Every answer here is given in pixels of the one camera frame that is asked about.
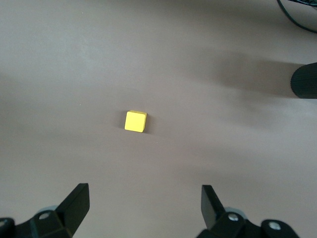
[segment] gray table surface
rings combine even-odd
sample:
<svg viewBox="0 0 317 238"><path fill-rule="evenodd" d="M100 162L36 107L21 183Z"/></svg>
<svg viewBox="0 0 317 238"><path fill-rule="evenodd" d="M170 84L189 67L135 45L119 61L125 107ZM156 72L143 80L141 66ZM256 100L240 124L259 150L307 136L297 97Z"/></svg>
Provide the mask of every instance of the gray table surface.
<svg viewBox="0 0 317 238"><path fill-rule="evenodd" d="M317 35L275 1L238 2L2 1L0 216L88 182L76 238L194 238L211 184L256 225L316 237L317 102L289 81ZM128 110L148 113L144 133L124 130Z"/></svg>

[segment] screw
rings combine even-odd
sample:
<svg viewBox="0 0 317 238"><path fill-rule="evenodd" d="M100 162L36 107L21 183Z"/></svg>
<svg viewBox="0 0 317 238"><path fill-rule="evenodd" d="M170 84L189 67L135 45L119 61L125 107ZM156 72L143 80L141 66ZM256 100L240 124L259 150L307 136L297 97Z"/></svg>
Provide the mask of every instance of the screw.
<svg viewBox="0 0 317 238"><path fill-rule="evenodd" d="M3 221L0 221L0 227L3 227L6 224L7 221L8 221L7 219L5 219Z"/></svg>
<svg viewBox="0 0 317 238"><path fill-rule="evenodd" d="M279 231L281 229L281 226L276 222L270 222L268 224L269 227L271 227L273 230Z"/></svg>
<svg viewBox="0 0 317 238"><path fill-rule="evenodd" d="M46 212L46 213L43 213L39 216L39 219L40 220L43 220L43 219L46 219L47 217L49 217L50 213L49 212Z"/></svg>
<svg viewBox="0 0 317 238"><path fill-rule="evenodd" d="M233 213L230 213L230 214L228 215L228 218L229 218L230 220L232 220L233 222L237 222L237 221L239 220L238 216L237 216L236 214L233 214Z"/></svg>

